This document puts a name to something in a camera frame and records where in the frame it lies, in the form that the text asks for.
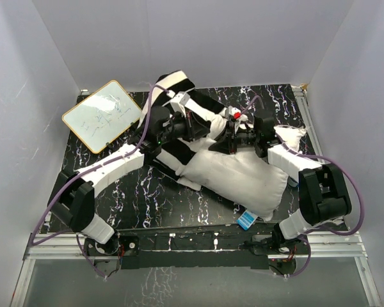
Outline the black white striped pillowcase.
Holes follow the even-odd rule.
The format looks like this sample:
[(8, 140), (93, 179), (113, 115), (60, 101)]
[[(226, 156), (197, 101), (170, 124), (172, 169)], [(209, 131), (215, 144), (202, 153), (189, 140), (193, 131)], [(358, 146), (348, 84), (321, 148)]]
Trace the black white striped pillowcase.
[(149, 115), (141, 145), (145, 164), (199, 191), (201, 180), (189, 179), (183, 172), (191, 169), (191, 161), (206, 141), (224, 133), (227, 107), (198, 91), (182, 70), (160, 76), (156, 84), (143, 107), (136, 137), (139, 140)]

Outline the white pillow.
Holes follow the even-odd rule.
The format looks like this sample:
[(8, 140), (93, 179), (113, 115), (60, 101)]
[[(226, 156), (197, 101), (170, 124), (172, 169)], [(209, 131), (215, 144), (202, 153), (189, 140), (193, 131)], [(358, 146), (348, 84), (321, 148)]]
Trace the white pillow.
[(210, 151), (209, 145), (224, 128), (224, 123), (213, 123), (207, 138), (189, 146), (194, 150), (189, 162), (168, 164), (183, 178), (183, 184), (204, 186), (269, 221), (281, 202), (289, 176), (258, 158), (253, 148), (240, 149), (232, 155)]

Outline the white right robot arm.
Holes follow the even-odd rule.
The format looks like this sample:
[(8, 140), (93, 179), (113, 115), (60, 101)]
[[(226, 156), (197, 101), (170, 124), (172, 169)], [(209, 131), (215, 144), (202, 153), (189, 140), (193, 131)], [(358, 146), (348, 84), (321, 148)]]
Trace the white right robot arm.
[(223, 135), (209, 150), (235, 154), (238, 148), (252, 146), (258, 157), (286, 172), (298, 184), (299, 209), (274, 225), (271, 236), (261, 240), (260, 246), (286, 254), (301, 235), (351, 212), (348, 189), (338, 166), (321, 164), (316, 158), (309, 159), (289, 148), (276, 131), (274, 118), (256, 116), (252, 127), (241, 129), (239, 115), (229, 117)]

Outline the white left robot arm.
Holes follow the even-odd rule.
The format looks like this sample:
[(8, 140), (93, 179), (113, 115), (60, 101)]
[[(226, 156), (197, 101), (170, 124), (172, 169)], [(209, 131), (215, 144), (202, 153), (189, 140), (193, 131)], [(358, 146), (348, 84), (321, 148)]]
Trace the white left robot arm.
[(51, 194), (48, 209), (75, 233), (97, 242), (105, 255), (118, 251), (116, 231), (95, 211), (95, 198), (114, 181), (153, 161), (163, 145), (183, 139), (195, 141), (206, 136), (211, 127), (207, 111), (200, 106), (153, 107), (143, 123), (110, 156), (69, 173), (61, 171)]

